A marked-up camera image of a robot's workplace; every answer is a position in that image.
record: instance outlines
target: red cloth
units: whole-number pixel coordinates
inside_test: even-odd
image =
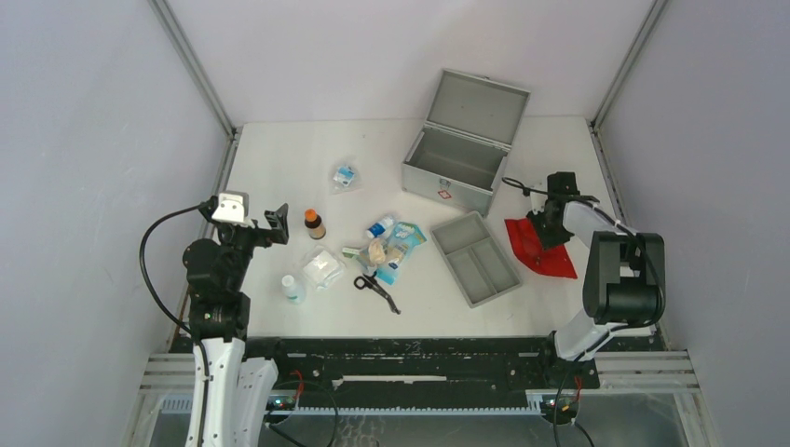
[[[529,219],[505,219],[505,226],[508,227],[513,254],[530,270],[547,277],[578,278],[565,245],[543,250]]]

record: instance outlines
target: black scissors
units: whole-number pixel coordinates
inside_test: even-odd
[[[378,293],[379,295],[383,296],[387,303],[389,303],[389,310],[393,313],[400,315],[401,311],[398,310],[398,307],[395,305],[395,302],[392,301],[392,295],[387,293],[380,285],[378,285],[378,281],[375,280],[375,273],[371,277],[362,274],[360,277],[354,278],[354,287],[359,290],[371,289],[374,292]]]

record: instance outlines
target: open metal box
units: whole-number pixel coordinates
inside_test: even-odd
[[[486,216],[529,96],[444,70],[428,119],[403,161],[403,189]]]

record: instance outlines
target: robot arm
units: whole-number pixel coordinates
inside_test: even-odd
[[[196,377],[187,447],[257,446],[278,377],[273,360],[243,360],[250,298],[241,284],[256,247],[288,243],[288,205],[266,211],[264,229],[247,216],[248,202],[242,193],[212,197],[200,213],[220,243],[199,239],[184,251]]]
[[[527,214],[544,250],[573,236],[590,249],[583,308],[552,334],[558,359],[590,360],[614,332],[658,322],[665,304],[664,243],[659,235],[636,232],[608,216],[594,197],[579,194],[573,172],[550,175],[546,191],[503,181],[521,188],[525,196],[547,197],[542,210]]]

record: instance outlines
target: white table surface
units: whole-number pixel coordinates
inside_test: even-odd
[[[510,256],[524,285],[470,309],[434,242],[417,247],[394,286],[384,284],[401,315],[370,290],[352,285],[360,273],[344,258],[347,272],[327,291],[309,291],[292,305],[280,290],[283,275],[299,271],[317,243],[340,256],[344,246],[359,247],[364,230],[394,212],[418,224],[426,236],[433,225],[466,211],[403,192],[401,162],[422,120],[356,120],[251,123],[244,126],[227,189],[250,194],[250,216],[264,224],[264,210],[290,206],[287,246],[255,251],[242,291],[252,299],[249,336],[281,337],[492,337],[543,336],[559,329],[581,309],[587,248],[573,238],[566,244],[579,279],[547,278],[513,256],[504,219],[526,215],[529,200],[502,185],[486,223]],[[363,188],[331,195],[332,166],[355,156]],[[576,172],[579,190],[612,206],[593,143],[582,117],[527,117],[519,129],[505,171],[525,184],[545,181],[559,170]],[[314,208],[327,236],[316,242],[303,225]],[[628,331],[648,335],[649,329]]]

